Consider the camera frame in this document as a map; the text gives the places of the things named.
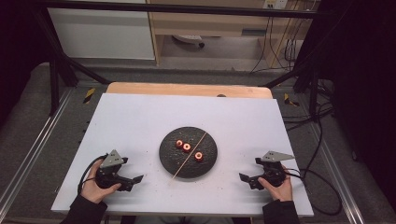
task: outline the metal bar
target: metal bar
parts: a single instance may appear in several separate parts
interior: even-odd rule
[[[311,77],[311,92],[309,92],[309,115],[317,121],[317,100],[318,100],[318,70],[315,70]]]
[[[40,134],[33,143],[25,159],[21,163],[20,168],[18,169],[12,180],[9,182],[6,190],[1,196],[0,223],[2,223],[3,219],[6,217],[6,214],[9,208],[11,207],[12,203],[14,202],[15,198],[17,197],[17,194],[20,191],[24,181],[26,180],[33,166],[35,165],[35,161],[40,155],[41,150],[43,149],[44,145],[47,143],[47,140],[49,139],[52,130],[54,129],[60,116],[64,112],[64,109],[68,103],[68,100],[73,90],[74,88],[69,88],[69,90],[67,90],[63,94],[58,110],[55,112],[54,116],[48,118]]]
[[[305,68],[306,68],[306,66],[301,64],[300,66],[295,67],[292,71],[289,71],[287,74],[282,75],[282,76],[276,78],[275,80],[272,80],[272,81],[268,82],[267,84],[263,84],[258,87],[266,87],[268,89],[272,89],[273,87],[279,85],[280,83],[288,80],[291,77],[299,76],[305,70]]]
[[[306,97],[298,94],[300,105],[303,107],[305,114],[309,114],[308,102],[306,101]],[[319,139],[319,126],[317,123],[311,122],[311,128],[314,132],[316,140]],[[353,224],[362,224],[364,223],[364,219],[361,215],[361,210],[355,203],[355,199],[352,196],[352,193],[347,186],[347,182],[344,179],[340,169],[338,168],[337,163],[335,162],[331,150],[326,143],[324,137],[321,142],[321,152],[323,161],[329,171],[330,177],[332,178],[332,182],[334,183],[335,188],[340,193],[341,199],[343,201],[344,210],[349,219],[350,223]]]
[[[59,106],[59,83],[58,83],[58,64],[55,59],[49,61],[50,77],[50,112],[52,116]]]
[[[55,58],[57,63],[57,70],[61,77],[64,80],[66,86],[76,86],[78,84],[78,79],[74,73],[74,71],[70,68],[68,64],[66,64],[63,60],[63,50],[62,46],[59,44],[56,36],[52,33],[50,26],[47,24],[41,10],[27,6],[28,11],[32,13],[32,16],[35,18],[37,25],[40,27],[44,36],[46,37],[47,43],[50,46],[52,58]]]
[[[255,17],[280,17],[301,19],[329,19],[335,14],[317,11],[296,10],[273,10],[263,8],[245,7],[205,7],[205,6],[183,6],[166,4],[139,4],[139,3],[109,3],[109,2],[87,2],[87,1],[59,1],[59,0],[35,0],[35,4],[42,7],[73,8],[89,10],[111,10],[111,11],[145,11],[145,12],[170,12],[170,13],[194,13],[214,15],[235,15]]]
[[[82,64],[74,61],[73,59],[69,58],[66,54],[64,54],[64,59],[71,64],[73,67],[77,68],[80,72],[84,73],[85,75],[95,79],[96,81],[102,83],[102,84],[110,84],[112,83],[112,81],[109,81],[103,77],[100,77],[99,75],[97,75],[96,73],[94,73],[93,71],[89,70],[88,68],[84,67]]]

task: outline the white tabletop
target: white tabletop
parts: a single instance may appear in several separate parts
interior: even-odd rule
[[[218,159],[205,175],[175,178],[162,166],[159,147],[167,134],[196,127],[216,141]],[[119,175],[144,175],[131,192],[105,199],[114,215],[260,217],[271,202],[267,190],[250,189],[239,173],[262,175],[255,158],[273,150],[293,155],[276,100],[204,96],[103,94],[51,208],[67,213],[88,164],[116,149],[128,163]],[[298,169],[296,161],[282,161]],[[291,178],[297,214],[313,216],[304,185]]]

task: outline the electrical outlet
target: electrical outlet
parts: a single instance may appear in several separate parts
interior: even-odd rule
[[[274,9],[285,9],[288,0],[276,0]]]
[[[275,4],[276,4],[276,0],[265,0],[264,6],[262,6],[262,8],[274,9]]]

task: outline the aluminum rail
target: aluminum rail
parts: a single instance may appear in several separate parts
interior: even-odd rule
[[[55,128],[59,118],[64,112],[64,109],[66,108],[66,105],[73,91],[74,88],[68,88],[68,90],[64,92],[60,100],[60,106],[58,110],[55,112],[55,114],[52,117],[48,118],[40,134],[38,135],[37,139],[33,143],[32,147],[30,148],[29,152],[24,158],[23,162],[21,163],[21,166],[18,169],[17,173],[11,179],[11,181],[7,186],[7,189],[1,196],[0,223],[2,223],[3,219],[6,217],[8,209],[11,207],[15,198],[17,197],[18,192],[20,191],[25,179],[29,175],[33,166],[35,165],[35,161],[40,155],[41,150],[43,149],[44,145],[46,145],[47,140],[50,138],[50,134],[52,133],[52,130]]]
[[[308,115],[309,109],[306,97],[303,94],[299,94],[298,98],[305,114]],[[318,124],[311,122],[311,129],[315,135],[316,140],[319,141],[320,130]],[[361,215],[361,210],[356,204],[355,199],[353,198],[352,193],[347,186],[347,182],[345,181],[344,176],[342,175],[341,170],[337,165],[337,162],[334,160],[332,152],[327,145],[324,137],[322,138],[320,149],[322,153],[322,159],[327,167],[330,177],[332,178],[332,182],[334,183],[335,188],[340,193],[341,200],[343,201],[344,211],[346,212],[349,222],[351,224],[363,224],[364,218]]]
[[[205,7],[183,6],[166,4],[140,4],[140,3],[110,3],[110,2],[87,2],[87,1],[59,1],[59,0],[35,0],[33,4],[41,7],[71,8],[89,10],[110,11],[145,11],[145,12],[169,12],[169,13],[193,13],[214,15],[235,15],[254,17],[278,17],[300,19],[331,19],[336,16],[330,12],[279,10],[246,7]]]

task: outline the red object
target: red object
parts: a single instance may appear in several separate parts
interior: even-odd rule
[[[202,161],[203,159],[204,159],[204,155],[202,154],[202,152],[195,153],[195,160],[196,161]]]
[[[190,149],[191,149],[191,146],[190,146],[190,144],[188,144],[188,143],[185,143],[185,144],[183,145],[183,151],[184,151],[184,152],[189,152],[189,151],[190,151]]]
[[[176,147],[177,147],[177,148],[182,148],[182,147],[183,147],[183,141],[177,140],[177,141],[176,141]]]

